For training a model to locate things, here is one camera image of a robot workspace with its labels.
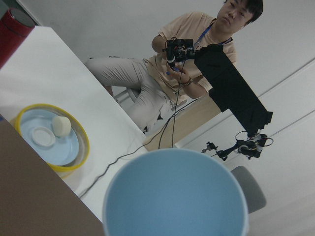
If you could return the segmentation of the grey office chair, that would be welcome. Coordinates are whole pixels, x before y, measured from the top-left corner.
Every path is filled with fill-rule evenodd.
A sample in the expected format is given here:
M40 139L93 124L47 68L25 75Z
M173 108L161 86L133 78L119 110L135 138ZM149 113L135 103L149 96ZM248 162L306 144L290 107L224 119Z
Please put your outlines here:
M234 168L231 173L239 182L248 206L248 213L256 212L267 205L263 191L254 176L244 166Z

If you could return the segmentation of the light blue plastic cup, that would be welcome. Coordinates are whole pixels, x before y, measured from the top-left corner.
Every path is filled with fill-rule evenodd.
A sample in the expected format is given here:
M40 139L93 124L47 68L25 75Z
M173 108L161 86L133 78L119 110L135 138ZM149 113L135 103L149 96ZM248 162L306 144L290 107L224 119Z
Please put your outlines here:
M244 193L219 161L185 149L160 149L125 164L104 198L108 236L245 236Z

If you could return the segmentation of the white round lid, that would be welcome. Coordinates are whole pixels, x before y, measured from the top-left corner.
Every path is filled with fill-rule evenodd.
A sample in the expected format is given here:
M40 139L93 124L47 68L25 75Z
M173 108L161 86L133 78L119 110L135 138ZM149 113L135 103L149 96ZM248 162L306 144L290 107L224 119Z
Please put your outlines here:
M31 138L36 145L44 148L51 147L56 141L54 133L43 126L35 127L31 132Z

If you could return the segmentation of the white round block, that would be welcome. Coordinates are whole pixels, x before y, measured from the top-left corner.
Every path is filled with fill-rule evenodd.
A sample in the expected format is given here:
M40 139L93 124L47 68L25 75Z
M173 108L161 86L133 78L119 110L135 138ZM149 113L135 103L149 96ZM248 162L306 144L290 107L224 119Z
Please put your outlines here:
M52 128L55 136L65 137L71 132L71 122L67 117L55 116L52 119Z

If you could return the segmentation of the black cloth covered stand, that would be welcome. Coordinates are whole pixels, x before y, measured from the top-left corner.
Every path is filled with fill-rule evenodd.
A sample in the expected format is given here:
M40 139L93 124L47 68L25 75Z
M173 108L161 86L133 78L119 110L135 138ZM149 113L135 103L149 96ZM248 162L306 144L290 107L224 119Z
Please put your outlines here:
M265 109L222 45L197 50L194 64L212 86L209 96L219 109L229 109L248 134L257 133L271 122L273 113Z

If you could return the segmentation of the yellow rimmed blue bowl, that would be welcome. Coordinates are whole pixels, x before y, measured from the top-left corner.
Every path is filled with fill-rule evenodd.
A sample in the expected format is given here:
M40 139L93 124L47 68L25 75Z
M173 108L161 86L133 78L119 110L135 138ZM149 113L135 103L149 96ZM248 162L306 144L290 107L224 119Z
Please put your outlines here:
M81 167L89 156L90 143L84 128L59 107L29 105L10 123L61 178Z

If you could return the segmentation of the red cylindrical bottle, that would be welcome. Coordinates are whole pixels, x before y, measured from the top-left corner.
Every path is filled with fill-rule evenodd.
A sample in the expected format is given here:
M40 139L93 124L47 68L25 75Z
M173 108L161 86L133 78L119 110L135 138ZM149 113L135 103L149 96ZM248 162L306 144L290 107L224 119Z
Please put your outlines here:
M0 19L0 68L3 68L34 27L35 23L26 13L16 8L7 9Z

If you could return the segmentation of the person in beige shirt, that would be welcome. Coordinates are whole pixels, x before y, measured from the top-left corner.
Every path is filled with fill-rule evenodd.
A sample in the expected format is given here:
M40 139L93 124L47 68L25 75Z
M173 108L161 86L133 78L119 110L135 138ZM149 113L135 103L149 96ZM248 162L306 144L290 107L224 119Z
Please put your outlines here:
M146 132L175 106L188 98L200 98L211 89L192 60L168 64L167 40L191 39L195 48L222 45L229 60L236 63L233 34L257 20L262 12L261 0L226 0L216 17L192 11L162 27L152 40L155 55L148 59L91 58L85 65L108 93L112 87L140 92L126 113Z

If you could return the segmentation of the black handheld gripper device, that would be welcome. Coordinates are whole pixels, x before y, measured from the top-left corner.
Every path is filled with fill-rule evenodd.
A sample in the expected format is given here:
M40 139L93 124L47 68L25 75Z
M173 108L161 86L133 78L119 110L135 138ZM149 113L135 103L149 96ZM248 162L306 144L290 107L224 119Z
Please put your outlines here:
M184 62L187 59L193 59L195 56L194 43L192 39L171 38L166 40L165 48L166 60L169 66L175 66L177 62Z

